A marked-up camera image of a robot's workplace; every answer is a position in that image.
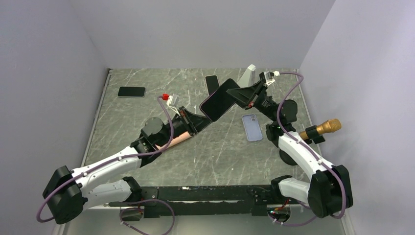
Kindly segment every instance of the microphone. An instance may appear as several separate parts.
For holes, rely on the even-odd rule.
[[[323,122],[321,125],[316,126],[316,131],[319,133],[319,135],[325,134],[325,133],[333,133],[335,131],[340,130],[342,127],[342,124],[340,121],[335,119],[330,119],[325,122]],[[303,140],[309,139],[309,136],[307,135],[307,131],[300,132],[300,137]]]

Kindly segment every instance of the gray marble surface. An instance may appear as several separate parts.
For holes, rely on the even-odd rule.
[[[257,69],[256,75],[265,70]],[[156,97],[162,93],[178,94],[180,106],[202,114],[199,104],[208,96],[204,77],[217,75],[221,83],[232,78],[237,81],[245,69],[128,69],[112,70],[104,94],[98,120],[85,165],[95,163],[128,146],[138,136],[146,120],[160,117],[167,121]],[[296,83],[293,75],[282,75],[268,89],[279,102]],[[146,87],[144,98],[117,97],[121,86]],[[310,126],[301,92],[296,88],[289,97],[297,102],[297,131]],[[263,140],[248,142],[242,116],[256,114],[262,129]],[[292,175],[307,181],[298,166],[286,165],[278,149],[267,140],[265,124],[271,121],[256,109],[243,110],[234,105],[217,122],[197,136],[167,150],[153,163],[124,176],[134,176],[142,186],[207,186],[269,184],[281,175]]]

